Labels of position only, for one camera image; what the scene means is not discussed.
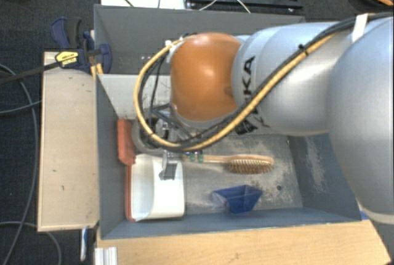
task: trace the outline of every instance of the white plastic piece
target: white plastic piece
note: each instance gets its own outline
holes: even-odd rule
[[[163,159],[137,155],[131,177],[131,211],[136,221],[181,217],[185,212],[182,162],[174,180],[159,177]]]
[[[352,33],[352,42],[355,43],[364,35],[365,27],[367,25],[368,13],[361,14],[356,17],[355,26]]]
[[[94,250],[95,265],[118,265],[118,249],[110,247],[107,249],[96,248]]]

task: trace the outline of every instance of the robotic arm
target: robotic arm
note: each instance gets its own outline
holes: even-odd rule
[[[187,152],[233,129],[328,133],[346,180],[393,258],[393,17],[359,21],[279,26],[252,36],[204,33],[168,45],[139,75],[134,103],[146,137],[135,143]],[[165,56],[171,102],[144,111],[143,84]],[[165,137],[152,115],[169,127]]]

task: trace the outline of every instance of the yellow cable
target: yellow cable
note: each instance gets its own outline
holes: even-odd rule
[[[318,48],[320,48],[325,42],[327,42],[329,39],[331,39],[335,34],[331,34],[325,38],[322,38],[321,40],[317,41],[310,47],[308,47],[306,50],[301,52],[296,58],[291,60],[287,65],[285,65],[271,80],[268,81],[268,83],[260,90],[260,92],[250,101],[250,103],[242,110],[235,118],[232,120],[226,127],[224,127],[221,131],[219,131],[217,134],[212,136],[211,138],[206,139],[203,142],[200,142],[197,145],[194,145],[189,148],[185,148],[184,151],[195,151],[195,150],[200,150],[211,143],[220,140],[221,138],[225,137],[230,131],[232,131],[240,122],[242,122],[252,111],[253,109],[256,108],[258,104],[262,101],[262,99],[273,89],[274,86],[276,86],[292,69],[294,69],[303,59],[307,57],[308,54],[311,54],[312,52],[316,51]],[[165,54],[172,46],[175,46],[178,43],[181,43],[184,41],[184,39],[179,39],[175,42],[173,42],[171,45],[166,46],[163,48],[161,51],[159,51],[142,69],[141,72],[138,75],[137,78],[137,84],[135,85],[134,88],[134,107],[135,111],[137,112],[137,118],[141,124],[141,126],[144,128],[144,130],[149,134],[151,138],[153,138],[155,141],[159,142],[162,145],[168,146],[168,147],[181,147],[180,144],[176,144],[173,142],[169,142],[167,140],[162,139],[161,137],[157,136],[152,129],[148,126],[147,122],[145,121],[142,111],[139,108],[139,102],[138,102],[138,96],[139,96],[139,90],[140,90],[140,83],[141,80],[146,73],[146,71],[163,55]]]

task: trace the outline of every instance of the blue object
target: blue object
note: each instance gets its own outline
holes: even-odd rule
[[[89,57],[94,56],[96,63],[101,63],[104,73],[109,73],[112,66],[112,53],[110,45],[103,43],[99,49],[94,50],[94,40],[88,31],[82,34],[82,42],[79,40],[80,18],[59,17],[50,26],[53,39],[58,43],[61,50],[73,49],[78,53],[78,61],[72,64],[61,66],[62,68],[72,68],[90,73],[92,64]]]
[[[213,191],[213,197],[224,204],[232,213],[245,213],[253,209],[262,191],[249,185]]]

